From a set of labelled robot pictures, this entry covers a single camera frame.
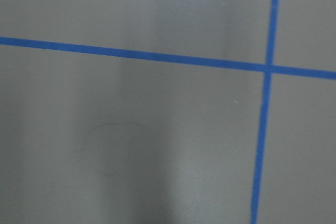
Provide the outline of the blue tape grid lines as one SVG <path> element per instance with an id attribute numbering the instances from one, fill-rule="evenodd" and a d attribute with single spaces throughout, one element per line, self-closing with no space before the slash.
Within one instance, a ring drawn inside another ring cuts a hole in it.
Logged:
<path id="1" fill-rule="evenodd" d="M 21 39 L 12 37 L 1 37 L 1 45 L 261 72 L 263 74 L 263 85 L 261 93 L 258 135 L 255 150 L 256 156 L 254 162 L 254 173 L 251 189 L 250 214 L 249 214 L 249 223 L 257 223 L 259 214 L 259 202 L 260 202 L 260 193 L 262 185 L 265 142 L 267 138 L 266 135 L 267 135 L 268 113 L 269 113 L 270 93 L 271 93 L 273 74 L 284 74 L 289 76 L 300 76 L 300 77 L 329 79 L 329 80 L 335 79 L 334 71 L 307 69 L 298 67 L 286 67 L 274 64 L 275 48 L 277 42 L 278 9 L 279 9 L 279 0 L 270 0 L 265 63 L 251 63 L 243 61 L 231 61 L 231 60 L 181 56 L 172 54 L 160 54 L 155 52 L 76 45 L 61 42 Z"/>

